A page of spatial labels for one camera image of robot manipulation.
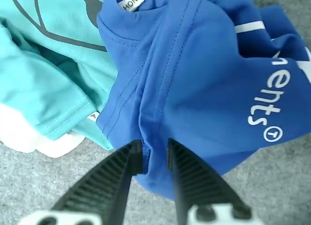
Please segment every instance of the blue shirt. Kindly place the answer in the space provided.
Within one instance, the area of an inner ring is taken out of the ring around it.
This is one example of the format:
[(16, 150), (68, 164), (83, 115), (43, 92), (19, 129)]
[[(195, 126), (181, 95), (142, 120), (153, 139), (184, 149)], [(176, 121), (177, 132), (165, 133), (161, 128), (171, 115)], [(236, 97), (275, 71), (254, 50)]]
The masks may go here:
[(98, 15), (119, 72), (97, 125), (116, 148), (143, 141), (146, 189), (174, 198), (168, 138), (224, 174), (310, 132), (311, 56), (281, 7), (146, 0), (127, 12), (120, 1)]

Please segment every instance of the turquoise fabric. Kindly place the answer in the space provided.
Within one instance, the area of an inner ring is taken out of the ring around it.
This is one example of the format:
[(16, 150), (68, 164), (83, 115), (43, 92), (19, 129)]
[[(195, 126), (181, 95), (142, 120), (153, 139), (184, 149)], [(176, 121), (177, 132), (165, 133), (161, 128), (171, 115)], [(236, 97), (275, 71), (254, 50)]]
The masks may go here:
[(95, 122), (117, 71), (99, 37), (102, 0), (0, 0), (0, 103), (55, 140), (77, 131), (111, 150)]

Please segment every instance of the white stripe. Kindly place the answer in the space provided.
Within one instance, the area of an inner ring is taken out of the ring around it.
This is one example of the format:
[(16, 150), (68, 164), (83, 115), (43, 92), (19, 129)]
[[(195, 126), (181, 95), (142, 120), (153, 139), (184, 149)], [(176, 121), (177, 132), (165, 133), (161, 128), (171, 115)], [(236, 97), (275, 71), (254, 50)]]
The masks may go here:
[(260, 29), (266, 29), (266, 27), (263, 24), (263, 21), (249, 22), (235, 26), (235, 31), (237, 33), (251, 32)]

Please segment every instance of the seam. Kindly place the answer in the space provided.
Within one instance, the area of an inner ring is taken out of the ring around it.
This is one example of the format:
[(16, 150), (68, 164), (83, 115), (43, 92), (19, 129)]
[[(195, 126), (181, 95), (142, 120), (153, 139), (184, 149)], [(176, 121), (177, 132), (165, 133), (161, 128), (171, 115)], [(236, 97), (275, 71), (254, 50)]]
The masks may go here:
[(63, 126), (68, 120), (70, 120), (72, 117), (74, 117), (78, 112), (80, 112), (82, 109), (84, 109), (86, 106), (88, 106), (91, 102), (86, 103), (83, 107), (78, 109), (74, 114), (72, 114), (68, 119), (66, 119), (63, 123), (61, 123), (59, 126), (57, 126), (53, 131), (49, 132), (48, 135), (54, 133), (57, 129), (59, 129), (61, 126)]
[[(159, 85), (159, 89), (158, 89), (157, 94), (156, 94), (156, 100), (155, 100), (155, 105), (154, 105), (152, 123), (155, 122), (155, 111), (156, 111), (156, 107), (157, 107), (157, 104), (158, 104), (158, 99), (159, 99), (160, 90), (161, 90), (161, 86), (162, 86), (162, 83), (163, 83), (164, 75), (165, 75), (165, 73), (166, 73), (167, 66), (168, 66), (168, 63), (169, 63), (169, 61), (170, 61), (170, 57), (171, 57), (171, 55), (172, 55), (173, 48), (174, 48), (174, 46), (175, 46), (175, 42), (176, 42), (177, 36), (178, 36), (178, 34), (179, 34), (179, 32), (180, 32), (181, 25), (182, 25), (183, 20), (184, 20), (184, 18), (185, 18), (186, 10), (187, 10), (187, 8), (188, 8), (188, 6), (189, 6), (189, 3), (190, 3), (190, 0), (188, 0), (187, 6), (185, 7), (184, 15), (183, 15), (183, 17), (181, 18), (181, 21), (180, 21), (180, 23), (179, 23), (178, 31), (177, 31), (177, 33), (176, 33), (176, 35), (175, 35), (175, 38), (174, 38), (174, 40), (173, 40), (173, 44), (172, 44), (170, 53), (169, 53), (168, 58), (167, 58), (167, 61), (166, 61), (166, 63), (165, 63), (165, 69), (164, 69), (164, 72), (163, 72), (163, 74), (162, 74), (161, 83), (160, 83), (160, 85)], [(155, 132), (156, 132), (156, 130), (155, 130), (155, 128), (153, 127), (152, 138), (151, 138), (151, 140), (153, 140), (153, 141), (154, 141), (154, 139), (155, 139)]]
[[(147, 35), (148, 33), (149, 33), (149, 32), (146, 32), (139, 42), (141, 42), (141, 41), (146, 37), (146, 35)], [(138, 61), (138, 56), (136, 55), (136, 57), (135, 57), (135, 64), (134, 64), (134, 65), (136, 65), (136, 62), (137, 62), (137, 61)], [(119, 94), (119, 96), (116, 98), (113, 111), (112, 111), (110, 117), (107, 119), (107, 122), (105, 123), (104, 127), (102, 128), (102, 132), (104, 132), (104, 129), (107, 127), (108, 123), (109, 123), (109, 122), (111, 121), (111, 119), (112, 119), (112, 116), (115, 114), (115, 111), (116, 111), (116, 109), (117, 109), (117, 102), (119, 101), (120, 97), (123, 95), (123, 93), (124, 93), (125, 90), (128, 88), (128, 86), (130, 85), (130, 83), (133, 81), (133, 79), (135, 78), (135, 76), (141, 71), (141, 69), (143, 68), (143, 66), (144, 66), (144, 62), (142, 62), (142, 63), (140, 64), (139, 69), (136, 70), (136, 72), (133, 74), (133, 76), (131, 77), (131, 79), (130, 79), (130, 81), (128, 82), (128, 84), (123, 88), (121, 94)]]
[(116, 43), (118, 43), (118, 44), (120, 44), (120, 45), (124, 45), (124, 46), (128, 46), (128, 47), (134, 47), (135, 46), (135, 44), (125, 44), (125, 43), (122, 43), (122, 42), (120, 42), (120, 41), (118, 41), (118, 40), (115, 40), (113, 37), (111, 37), (108, 33), (106, 33), (106, 32), (104, 32), (104, 35), (106, 35), (109, 39), (111, 39), (112, 41), (114, 41), (114, 42), (116, 42)]
[(107, 127), (108, 123), (110, 122), (112, 116), (115, 114), (115, 111), (117, 109), (117, 102), (119, 100), (119, 98), (123, 95), (123, 93), (125, 92), (125, 90), (128, 88), (128, 86), (130, 85), (130, 83), (133, 81), (133, 79), (135, 78), (135, 76), (139, 73), (139, 71), (141, 70), (143, 64), (141, 64), (140, 68), (136, 70), (136, 72), (133, 74), (132, 78), (130, 79), (130, 81), (127, 83), (127, 85), (123, 88), (122, 92), (118, 95), (118, 97), (116, 98), (116, 102), (115, 102), (115, 105), (114, 105), (114, 108), (113, 108), (113, 111), (109, 117), (109, 119), (107, 119), (107, 122), (105, 123), (103, 129), (102, 129), (102, 132), (104, 131), (104, 129)]
[(118, 113), (118, 117), (117, 117), (115, 123), (113, 124), (113, 126), (111, 127), (110, 131), (108, 132), (107, 138), (109, 137), (110, 133), (112, 132), (112, 130), (113, 130), (114, 127), (116, 126), (116, 124), (117, 124), (117, 122), (118, 122), (118, 120), (119, 120), (119, 118), (120, 118), (120, 116), (121, 116), (121, 111), (122, 111), (122, 109), (124, 108), (124, 106), (126, 105), (126, 103), (129, 101), (129, 99), (132, 97), (132, 95), (133, 95), (134, 92), (136, 91), (136, 88), (137, 88), (137, 87), (135, 87), (135, 88), (132, 90), (131, 94), (129, 95), (129, 97), (127, 98), (127, 100), (124, 102), (124, 104), (123, 104), (122, 107), (120, 108), (119, 113)]
[[(196, 11), (195, 11), (195, 14), (193, 15), (192, 22), (191, 22), (191, 26), (190, 26), (189, 30), (191, 30), (191, 28), (192, 28), (192, 26), (193, 26), (193, 22), (194, 22), (194, 19), (195, 19), (197, 13), (198, 13), (198, 10), (199, 10), (199, 7), (200, 7), (201, 2), (202, 2), (202, 0), (201, 0), (200, 3), (198, 4), (197, 9), (196, 9)], [(172, 83), (173, 83), (173, 79), (174, 79), (174, 76), (175, 76), (175, 72), (176, 72), (176, 69), (177, 69), (177, 65), (178, 65), (178, 63), (179, 63), (181, 54), (182, 54), (183, 51), (184, 51), (184, 47), (185, 47), (185, 44), (186, 44), (186, 40), (188, 39), (189, 33), (190, 33), (190, 32), (188, 31), (187, 36), (186, 36), (186, 38), (184, 39), (184, 43), (183, 43), (183, 45), (182, 45), (182, 48), (181, 48), (181, 51), (180, 51), (180, 53), (179, 53), (178, 59), (177, 59), (177, 61), (176, 61), (176, 64), (175, 64), (175, 66), (174, 66), (174, 70), (173, 70), (172, 77), (171, 77), (171, 80), (170, 80), (170, 83), (169, 83), (169, 87), (168, 87), (167, 92), (166, 92), (166, 94), (165, 94), (165, 99), (164, 99), (164, 103), (163, 103), (163, 107), (162, 107), (162, 111), (161, 111), (161, 115), (160, 115), (160, 119), (159, 119), (160, 122), (159, 122), (159, 125), (158, 125), (158, 127), (157, 127), (157, 131), (161, 128), (161, 125), (163, 124), (162, 119), (163, 119), (163, 115), (164, 115), (164, 107), (165, 107), (165, 104), (166, 104), (166, 101), (167, 101), (167, 97), (168, 97), (168, 94), (169, 94), (169, 92), (170, 92), (170, 89), (171, 89), (171, 86), (172, 86)], [(156, 178), (155, 181), (157, 181), (160, 177), (163, 177), (164, 174), (165, 174), (165, 173), (164, 173), (164, 170), (162, 169), (162, 171), (160, 171), (159, 174), (155, 177), (155, 178)]]
[(70, 108), (68, 108), (64, 113), (62, 113), (61, 115), (59, 115), (51, 124), (49, 124), (48, 126), (46, 126), (43, 130), (47, 130), (48, 128), (50, 128), (52, 125), (54, 125), (62, 116), (66, 115), (67, 113), (69, 113), (78, 103), (80, 103), (82, 100), (84, 100), (86, 98), (86, 96), (82, 97), (81, 99), (79, 99), (78, 101), (76, 101)]
[[(199, 10), (199, 7), (200, 7), (201, 2), (202, 2), (202, 0), (201, 0), (200, 3), (198, 4), (197, 9), (196, 9), (196, 11), (195, 11), (195, 14), (194, 14), (194, 16), (193, 16), (193, 18), (192, 18), (191, 26), (190, 26), (190, 28), (189, 28), (190, 30), (191, 30), (191, 28), (192, 28), (192, 26), (193, 26), (193, 22), (194, 22), (194, 19), (195, 19), (197, 13), (198, 13), (198, 10)], [(172, 77), (171, 77), (171, 80), (170, 80), (170, 83), (169, 83), (169, 87), (168, 87), (167, 92), (166, 92), (166, 94), (165, 94), (165, 99), (164, 99), (164, 103), (163, 103), (163, 107), (162, 107), (162, 112), (161, 112), (161, 115), (160, 115), (160, 120), (159, 120), (160, 122), (159, 122), (159, 125), (158, 125), (158, 130), (160, 129), (160, 127), (161, 127), (161, 125), (162, 125), (162, 118), (163, 118), (163, 115), (164, 115), (164, 107), (165, 107), (165, 104), (166, 104), (166, 100), (167, 100), (167, 97), (168, 97), (169, 92), (170, 92), (170, 90), (171, 90), (171, 86), (172, 86), (172, 83), (173, 83), (173, 80), (174, 80), (174, 76), (175, 76), (175, 72), (176, 72), (176, 69), (177, 69), (177, 65), (178, 65), (178, 63), (179, 63), (181, 54), (182, 54), (183, 51), (184, 51), (184, 47), (185, 47), (185, 44), (186, 44), (186, 40), (188, 39), (189, 33), (190, 33), (190, 32), (187, 33), (187, 36), (186, 36), (186, 38), (185, 38), (185, 40), (184, 40), (183, 46), (182, 46), (182, 48), (181, 48), (181, 51), (180, 51), (179, 56), (178, 56), (178, 59), (177, 59), (176, 64), (175, 64), (175, 66), (174, 66), (174, 70), (173, 70)]]

